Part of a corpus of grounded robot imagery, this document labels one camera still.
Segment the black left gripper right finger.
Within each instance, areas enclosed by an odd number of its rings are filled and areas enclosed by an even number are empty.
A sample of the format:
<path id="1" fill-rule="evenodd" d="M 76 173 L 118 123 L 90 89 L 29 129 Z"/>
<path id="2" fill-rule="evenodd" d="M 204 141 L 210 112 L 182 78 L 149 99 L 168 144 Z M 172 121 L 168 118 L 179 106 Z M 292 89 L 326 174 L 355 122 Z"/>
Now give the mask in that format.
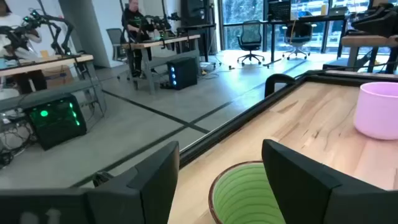
<path id="1" fill-rule="evenodd" d="M 262 161 L 286 223 L 397 224 L 397 191 L 383 190 L 271 139 Z"/>

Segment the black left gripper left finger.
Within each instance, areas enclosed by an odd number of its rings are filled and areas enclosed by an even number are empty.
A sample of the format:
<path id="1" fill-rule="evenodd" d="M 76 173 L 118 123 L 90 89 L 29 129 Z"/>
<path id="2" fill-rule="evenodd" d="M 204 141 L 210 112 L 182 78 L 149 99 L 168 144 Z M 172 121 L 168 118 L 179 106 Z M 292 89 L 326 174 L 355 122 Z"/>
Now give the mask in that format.
<path id="1" fill-rule="evenodd" d="M 171 141 L 89 191 L 87 197 L 95 223 L 167 223 L 179 163 L 179 143 Z"/>

